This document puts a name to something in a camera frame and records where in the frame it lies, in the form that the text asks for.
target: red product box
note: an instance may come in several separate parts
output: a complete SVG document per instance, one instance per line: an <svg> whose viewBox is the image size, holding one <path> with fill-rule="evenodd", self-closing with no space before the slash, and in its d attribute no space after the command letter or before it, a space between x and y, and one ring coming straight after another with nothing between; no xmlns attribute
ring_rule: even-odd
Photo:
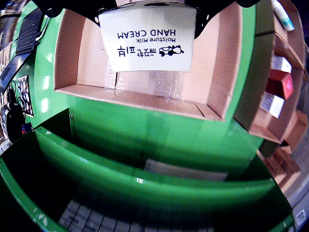
<svg viewBox="0 0 309 232"><path fill-rule="evenodd" d="M294 92L291 74L272 69L268 77L266 92L287 100Z"/></svg>

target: product box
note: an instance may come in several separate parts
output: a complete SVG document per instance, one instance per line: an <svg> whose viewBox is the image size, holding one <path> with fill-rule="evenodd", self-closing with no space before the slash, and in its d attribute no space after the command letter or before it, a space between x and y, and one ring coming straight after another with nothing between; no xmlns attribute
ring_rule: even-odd
<svg viewBox="0 0 309 232"><path fill-rule="evenodd" d="M272 69L268 77L266 92L287 100L294 92L291 74Z"/></svg>
<svg viewBox="0 0 309 232"><path fill-rule="evenodd" d="M55 91L187 117L224 120L238 75L241 42L242 8L233 3L212 18L194 40L190 72L115 73L108 65L100 28L65 10L56 44ZM179 94L167 97L167 86L161 87L161 83L173 84L178 77L182 79L175 91Z"/></svg>
<svg viewBox="0 0 309 232"><path fill-rule="evenodd" d="M271 69L280 70L283 72L291 73L292 66L284 57L273 56L271 62Z"/></svg>
<svg viewBox="0 0 309 232"><path fill-rule="evenodd" d="M270 93L265 93L260 107L275 118L279 118L283 104L284 99Z"/></svg>

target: white bottle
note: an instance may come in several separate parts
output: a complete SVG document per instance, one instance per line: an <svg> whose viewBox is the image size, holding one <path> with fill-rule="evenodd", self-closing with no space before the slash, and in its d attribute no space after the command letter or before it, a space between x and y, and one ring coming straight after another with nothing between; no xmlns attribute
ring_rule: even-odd
<svg viewBox="0 0 309 232"><path fill-rule="evenodd" d="M294 26L293 26L293 24L292 24L292 22L291 22L291 20L288 16L288 14L286 13L284 8L282 7L282 5L276 0L271 0L271 3L272 3L272 9L274 10L276 15L278 16L278 18L281 21L284 29L287 30L287 31L294 30Z"/></svg>

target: open cardboard box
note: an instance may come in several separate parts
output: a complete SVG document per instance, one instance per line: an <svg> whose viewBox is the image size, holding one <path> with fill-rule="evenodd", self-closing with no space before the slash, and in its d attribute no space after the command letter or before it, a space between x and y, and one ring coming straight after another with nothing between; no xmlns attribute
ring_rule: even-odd
<svg viewBox="0 0 309 232"><path fill-rule="evenodd" d="M297 9L289 0L280 0L295 30L286 32L271 7L271 0L256 5L256 37L245 87L234 118L259 137L281 144L288 134L288 125L298 103L304 78L305 42ZM259 108L266 89L273 54L284 56L292 65L294 93L285 101L277 119Z"/></svg>
<svg viewBox="0 0 309 232"><path fill-rule="evenodd" d="M55 91L96 101L182 116L224 120L238 75L242 42L242 9L233 3L195 39L189 73L181 75L180 97L160 96L153 71L112 73L100 29L65 10L57 39Z"/></svg>
<svg viewBox="0 0 309 232"><path fill-rule="evenodd" d="M288 125L288 134L285 141L288 143L291 152L295 151L297 145L304 137L308 129L307 115L299 110L293 112L292 120Z"/></svg>

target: shelf unit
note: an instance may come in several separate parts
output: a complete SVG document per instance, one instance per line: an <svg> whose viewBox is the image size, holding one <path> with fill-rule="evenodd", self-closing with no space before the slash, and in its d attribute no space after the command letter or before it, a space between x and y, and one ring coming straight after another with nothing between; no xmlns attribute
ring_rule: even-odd
<svg viewBox="0 0 309 232"><path fill-rule="evenodd" d="M295 29L287 32L272 11L271 0L256 5L256 31L252 61L234 118L250 133L281 144L293 131L295 113L304 78L305 42L300 16L289 0L279 1ZM283 56L292 65L294 93L283 105L279 118L259 105L266 89L272 56Z"/></svg>

